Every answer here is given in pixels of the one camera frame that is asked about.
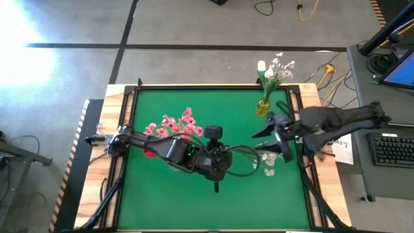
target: concrete floor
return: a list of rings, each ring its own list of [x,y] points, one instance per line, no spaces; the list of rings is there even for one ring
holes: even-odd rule
[[[369,39],[379,28],[369,1],[321,1],[307,22],[298,19],[296,2],[278,0],[270,17],[258,14],[254,0],[229,0],[219,7],[207,0],[139,0],[128,43],[202,45],[277,45],[346,47]],[[51,167],[34,164],[1,232],[29,228],[46,232],[78,124],[88,98],[103,98],[116,49],[30,49],[24,43],[120,43],[132,0],[42,0],[0,3],[5,45],[1,57],[0,129],[9,138],[39,137],[40,152],[54,159]],[[314,1],[305,2],[308,15]],[[302,82],[333,52],[285,52],[296,60],[294,79]],[[250,83],[257,60],[272,51],[126,50],[117,83]],[[349,70],[345,53],[332,62],[334,78]],[[317,82],[324,70],[311,79]],[[320,92],[325,96],[328,88]],[[355,93],[341,86],[334,104]],[[354,101],[348,107],[356,107]],[[35,150],[30,139],[17,145]],[[361,204],[360,174],[339,167],[353,225],[365,230],[411,232],[414,202],[381,199]],[[36,192],[47,198],[43,205]]]

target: sunlight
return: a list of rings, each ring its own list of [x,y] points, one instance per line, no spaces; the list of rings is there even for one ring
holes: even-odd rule
[[[47,82],[54,68],[54,51],[25,48],[26,43],[42,39],[27,19],[21,1],[0,1],[0,28],[0,84]]]

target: yellow vase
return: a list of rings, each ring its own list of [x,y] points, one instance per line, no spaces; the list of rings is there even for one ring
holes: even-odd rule
[[[256,107],[256,115],[259,117],[263,117],[267,111],[270,109],[270,101],[269,99],[262,98],[259,100],[259,103],[257,103]]]

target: black keyboard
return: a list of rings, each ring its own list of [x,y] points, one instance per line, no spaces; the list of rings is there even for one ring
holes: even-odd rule
[[[368,133],[367,139],[375,166],[414,168],[414,135],[411,137]]]

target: green tablecloth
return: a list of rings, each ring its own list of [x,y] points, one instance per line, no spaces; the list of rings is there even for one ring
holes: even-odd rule
[[[144,131],[149,123],[159,124],[162,115],[178,118],[191,107],[198,126],[223,127],[221,142],[254,146],[272,140],[251,138],[265,126],[265,118],[254,113],[262,97],[259,89],[143,90],[138,96],[134,127]],[[277,100],[288,103],[286,89],[272,93],[275,112],[279,112],[274,105]],[[233,158],[232,171],[253,169],[242,155],[234,153]],[[273,177],[263,170],[245,178],[226,175],[217,194],[213,182],[198,173],[174,171],[162,159],[149,159],[140,149],[131,148],[118,229],[309,228],[296,162],[285,164],[277,159]]]

